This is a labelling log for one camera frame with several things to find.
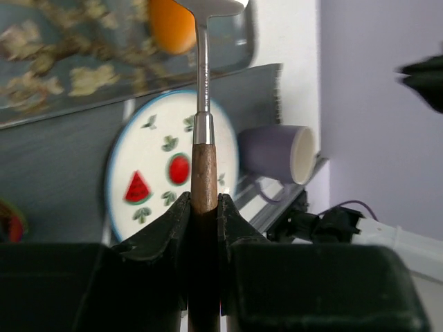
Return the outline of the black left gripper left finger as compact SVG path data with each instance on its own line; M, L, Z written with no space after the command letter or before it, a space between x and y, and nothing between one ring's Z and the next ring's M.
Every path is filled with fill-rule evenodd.
M1 243L2 331L178 331L186 297L177 238L182 194L124 242Z

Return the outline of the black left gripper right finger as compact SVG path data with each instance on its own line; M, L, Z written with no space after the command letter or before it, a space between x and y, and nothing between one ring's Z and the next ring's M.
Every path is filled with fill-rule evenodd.
M229 331L430 331L393 250L268 241L218 198L221 314Z

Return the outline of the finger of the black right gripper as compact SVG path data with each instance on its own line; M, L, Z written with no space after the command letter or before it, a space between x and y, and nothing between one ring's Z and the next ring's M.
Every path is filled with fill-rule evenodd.
M442 112L442 55L397 69L399 81L414 90L434 111Z

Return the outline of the steel cake server wooden handle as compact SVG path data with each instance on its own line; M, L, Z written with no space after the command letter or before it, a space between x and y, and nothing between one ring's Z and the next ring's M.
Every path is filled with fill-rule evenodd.
M190 189L189 331L220 329L217 243L217 157L210 112L208 20L242 13L247 1L180 1L195 18L197 112L194 117Z

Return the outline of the blossom pattern grey tray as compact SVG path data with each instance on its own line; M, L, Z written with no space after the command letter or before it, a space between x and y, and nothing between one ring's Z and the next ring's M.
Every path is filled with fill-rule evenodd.
M171 55L146 1L2 1L1 127L193 83L197 52Z

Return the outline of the round orange sponge cake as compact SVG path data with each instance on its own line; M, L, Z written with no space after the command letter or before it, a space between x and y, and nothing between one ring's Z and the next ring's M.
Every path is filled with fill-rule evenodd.
M157 46L171 55L187 53L196 44L195 18L173 0L149 1L149 23Z

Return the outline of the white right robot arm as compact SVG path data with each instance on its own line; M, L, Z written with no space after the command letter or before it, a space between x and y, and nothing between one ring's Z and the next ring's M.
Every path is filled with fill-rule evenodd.
M442 56L427 57L399 68L399 82L412 90L437 113L442 113ZM372 216L360 219L361 233L354 243L377 244L393 249L409 270L442 281L442 242L401 227L391 227Z

